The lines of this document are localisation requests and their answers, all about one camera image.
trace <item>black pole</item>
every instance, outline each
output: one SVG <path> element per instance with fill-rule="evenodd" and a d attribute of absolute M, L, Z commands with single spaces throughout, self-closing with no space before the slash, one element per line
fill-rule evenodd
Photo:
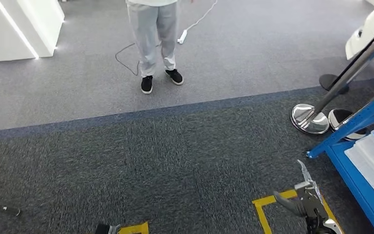
<path fill-rule="evenodd" d="M 319 78 L 320 85 L 327 91 L 329 91 L 345 74 L 349 68 L 353 66 L 353 64 L 363 55 L 363 53 L 369 49 L 369 47 L 374 43 L 374 38 L 366 45 L 366 47 L 356 55 L 356 57 L 351 61 L 351 63 L 339 74 L 339 76 L 335 76 L 332 74 L 324 74 Z M 340 90 L 340 94 L 345 94 L 349 91 L 349 87 L 345 86 L 342 90 Z"/>

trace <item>metal robotic arm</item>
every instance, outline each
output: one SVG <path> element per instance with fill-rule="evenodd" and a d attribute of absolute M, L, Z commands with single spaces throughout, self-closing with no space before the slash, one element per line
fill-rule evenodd
<path fill-rule="evenodd" d="M 274 191 L 276 201 L 294 215 L 306 219 L 307 234 L 342 234 L 339 225 L 329 218 L 322 202 L 322 196 L 315 181 L 310 177 L 306 166 L 302 167 L 304 182 L 295 185 L 298 200 L 288 200 Z"/>

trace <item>black cable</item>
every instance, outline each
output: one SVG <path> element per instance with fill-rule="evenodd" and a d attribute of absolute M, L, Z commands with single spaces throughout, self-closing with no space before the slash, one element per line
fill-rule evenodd
<path fill-rule="evenodd" d="M 123 52 L 124 50 L 126 50 L 126 49 L 128 49 L 128 48 L 130 48 L 130 47 L 132 47 L 133 45 L 135 45 L 135 43 L 133 43 L 133 44 L 130 44 L 130 45 L 127 45 L 126 47 L 124 47 L 123 49 L 121 49 L 120 51 L 118 51 L 116 54 L 115 54 L 115 60 L 117 60 L 117 62 L 119 62 L 121 65 L 123 65 L 125 68 L 127 68 L 134 76 L 138 76 L 138 74 L 139 74 L 139 66 L 140 66 L 140 60 L 138 61 L 138 63 L 137 63 L 137 73 L 135 73 L 131 68 L 129 68 L 127 65 L 125 65 L 125 64 L 123 64 L 118 58 L 117 58 L 117 56 L 118 56 L 118 54 L 119 53 L 121 53 L 121 52 Z"/>

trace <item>gray carpet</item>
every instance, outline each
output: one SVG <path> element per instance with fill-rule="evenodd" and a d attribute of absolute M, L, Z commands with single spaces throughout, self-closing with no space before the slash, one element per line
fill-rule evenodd
<path fill-rule="evenodd" d="M 212 2 L 180 1 L 180 32 Z M 175 87 L 158 69 L 146 97 L 140 78 L 114 58 L 133 42 L 124 0 L 61 6 L 54 57 L 0 62 L 0 129 L 314 87 L 347 65 L 346 40 L 374 10 L 357 0 L 220 0 L 177 46 L 185 84 Z M 134 47 L 120 58 L 135 70 Z M 368 78 L 374 62 L 360 77 Z"/>
<path fill-rule="evenodd" d="M 302 181 L 306 163 L 345 233 L 374 230 L 327 156 L 305 158 L 325 136 L 290 123 L 308 88 L 0 131 L 0 234 L 86 234 L 98 222 L 148 222 L 151 234 L 263 233 L 252 200 Z M 357 110 L 374 95 L 359 81 L 326 110 Z M 264 208 L 276 234 L 304 220 Z"/>

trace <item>black shoe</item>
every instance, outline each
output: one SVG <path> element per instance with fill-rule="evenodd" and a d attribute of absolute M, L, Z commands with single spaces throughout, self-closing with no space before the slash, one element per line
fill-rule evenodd
<path fill-rule="evenodd" d="M 166 73 L 170 76 L 174 84 L 182 85 L 184 83 L 183 77 L 180 73 L 177 72 L 177 69 L 174 69 L 172 71 L 166 70 Z"/>
<path fill-rule="evenodd" d="M 150 94 L 152 92 L 152 76 L 144 77 L 141 82 L 141 91 L 144 94 Z"/>

